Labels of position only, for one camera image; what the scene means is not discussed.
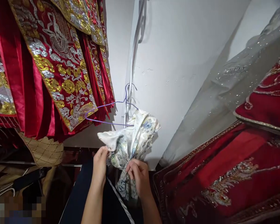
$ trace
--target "hand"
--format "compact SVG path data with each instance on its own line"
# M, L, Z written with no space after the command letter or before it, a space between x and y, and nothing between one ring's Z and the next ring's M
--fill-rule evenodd
M93 172L90 187L95 190L103 190L106 183L106 160L108 156L108 147L101 147L93 157Z
M136 189L141 201L151 199L152 191L149 184L148 166L140 160L132 159L125 170L131 179L136 180Z

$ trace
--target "cable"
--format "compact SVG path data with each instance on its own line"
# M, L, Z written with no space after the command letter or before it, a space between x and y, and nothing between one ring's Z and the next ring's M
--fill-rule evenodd
M13 184L9 185L8 187L6 187L6 188L2 189L1 191L6 190L7 188L11 187L12 185L13 185Z
M28 172L28 170L29 170L29 168L24 172L24 174L22 175L22 176L24 176L27 172ZM6 190L7 188L9 188L9 187L11 187L13 184L11 184L11 185L9 185L8 187L6 187L6 188L4 188L4 189L2 189L2 190L0 190L0 192L1 191L4 191L4 190Z
M3 192L0 194L0 196L1 196L2 194L4 194L5 192L9 191L9 190L12 190L12 191L13 191L13 196L16 195L15 189L14 189L14 188L10 188L10 189L7 189L6 191L3 191Z

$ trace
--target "finger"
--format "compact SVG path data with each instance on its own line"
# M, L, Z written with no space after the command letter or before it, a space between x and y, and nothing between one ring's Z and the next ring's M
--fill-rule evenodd
M125 171L128 172L129 169L130 169L130 167L131 167L131 166L130 166L130 162L129 162L128 165L127 165L127 168L125 168Z
M95 154L96 158L100 158L102 156L102 153L104 152L105 148L107 148L106 146L102 146Z
M142 175L142 174L141 174L141 172L139 170L138 165L136 163L132 163L131 164L131 168L132 168L132 170L134 172L134 177L135 177L136 181L139 181L140 180L140 175Z
M132 170L131 167L130 167L130 169L128 170L128 175L130 176L131 180L134 179L134 174L133 174L133 170Z
M103 149L101 158L103 158L103 159L106 160L106 159L107 159L107 156L108 156L108 153L109 153L108 148L105 146L105 148Z
M148 166L145 162L142 162L140 160L137 160L137 159L131 159L132 162L136 163L139 167L139 170L147 170L148 169Z

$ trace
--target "white cord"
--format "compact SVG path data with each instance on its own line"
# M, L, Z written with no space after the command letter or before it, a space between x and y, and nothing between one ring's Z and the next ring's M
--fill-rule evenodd
M9 190L12 190L12 191L13 191L13 196L16 195L15 189L14 189L14 188L10 188L10 189L7 189L6 191L3 191L3 192L0 194L0 196L1 196L2 194L4 194L5 192L9 191Z
M136 56L136 51L138 48L138 42L139 42L139 34L140 34L140 23L141 23L141 19L143 17L143 8L144 8L144 3L146 2L146 0L142 0L141 2L141 6L140 6L140 11L139 11L139 16L138 16L138 21L137 21L137 26L136 26L136 31L135 31L135 36L134 36L134 42L133 42L133 46L131 49L131 65L130 65L130 85L129 85L129 89L128 89L128 97L127 100L125 102L125 108L124 108L124 127L126 127L126 123L128 120L128 107L130 105L127 104L131 103L131 93L132 93L132 82L133 82L133 78L134 78L134 65L135 65L135 56Z
M13 185L13 184L9 185L8 187L6 187L6 188L2 189L1 191L6 190L7 188L11 187L12 185Z
M24 176L24 175L28 172L28 170L29 170L29 168L24 172L24 174L23 174L22 176ZM6 190L7 188L11 187L12 185L13 185L13 184L11 184L11 185L9 185L8 187L6 187L6 188L0 190L0 192Z

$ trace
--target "red embroidered robe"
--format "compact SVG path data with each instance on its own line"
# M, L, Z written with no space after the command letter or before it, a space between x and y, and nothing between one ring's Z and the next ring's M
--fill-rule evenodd
M164 223L257 223L280 215L280 60L236 122L154 175Z

